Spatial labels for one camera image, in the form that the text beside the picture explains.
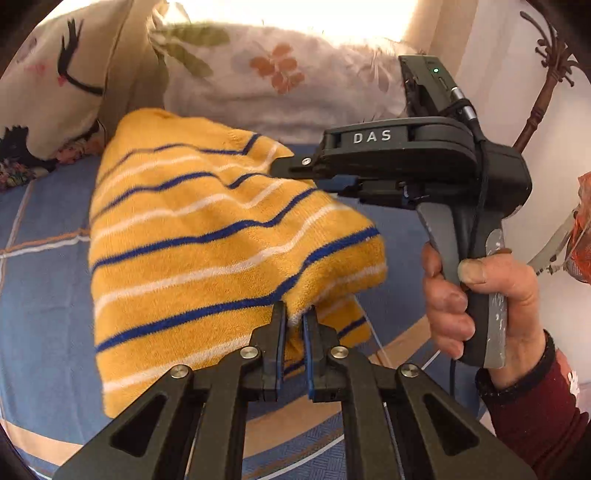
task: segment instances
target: floral pillowcase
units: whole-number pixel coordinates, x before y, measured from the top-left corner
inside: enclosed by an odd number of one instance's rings
[[[90,5],[38,25],[0,79],[0,192],[105,147],[98,112],[132,0]]]
[[[168,111],[285,144],[315,144],[326,128],[404,114],[397,55],[404,46],[212,23],[199,12],[189,2],[163,2],[152,12],[148,37],[168,71]]]

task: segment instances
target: dark red sleeve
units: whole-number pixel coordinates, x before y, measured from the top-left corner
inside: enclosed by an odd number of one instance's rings
[[[575,405],[550,335],[538,365],[516,385],[498,391],[486,370],[478,372],[476,384],[497,437],[531,465],[541,480],[559,473],[582,443],[589,416]]]

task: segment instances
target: black cable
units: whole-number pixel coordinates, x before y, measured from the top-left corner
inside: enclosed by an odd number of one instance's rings
[[[471,106],[472,109],[476,112],[476,109],[471,104],[470,100],[468,99],[460,99],[446,109],[440,112],[441,116],[449,116],[452,112],[457,112],[460,108],[465,106]],[[480,157],[480,193],[478,194],[478,202],[476,204],[476,209],[474,210],[474,217],[472,219],[472,228],[470,230],[470,238],[468,242],[468,252],[467,257],[473,258],[474,257],[474,250],[476,248],[476,233],[478,231],[478,225],[480,224],[480,218],[482,217],[482,213],[484,212],[484,207],[486,204],[486,197],[488,195],[488,175],[489,175],[489,161],[488,161],[488,153],[486,152],[485,142],[486,137],[482,132],[482,128],[480,127],[480,123],[478,122],[477,118],[473,118],[467,122],[468,128],[472,132],[474,136],[474,142],[476,144],[476,148],[478,150],[478,154]],[[456,398],[456,365],[457,361],[455,359],[450,360],[449,364],[449,394],[452,398]]]
[[[449,394],[452,398],[456,398],[456,363],[457,360],[452,358],[449,362]]]

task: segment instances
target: hand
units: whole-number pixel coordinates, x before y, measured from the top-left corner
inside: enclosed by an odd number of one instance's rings
[[[441,257],[430,244],[423,248],[423,268],[431,336],[442,352],[460,358],[462,342],[475,331],[474,321],[466,313],[467,296],[460,287],[444,280]],[[475,292],[501,292],[507,296],[506,363],[503,368],[489,369],[489,373],[497,389],[509,387],[536,366],[545,350],[535,272],[511,254],[496,254],[462,261],[458,274]]]

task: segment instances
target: orange mesh bag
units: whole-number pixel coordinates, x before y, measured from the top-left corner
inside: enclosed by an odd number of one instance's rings
[[[566,270],[579,281],[591,283],[591,172],[579,177],[579,211],[574,219]]]

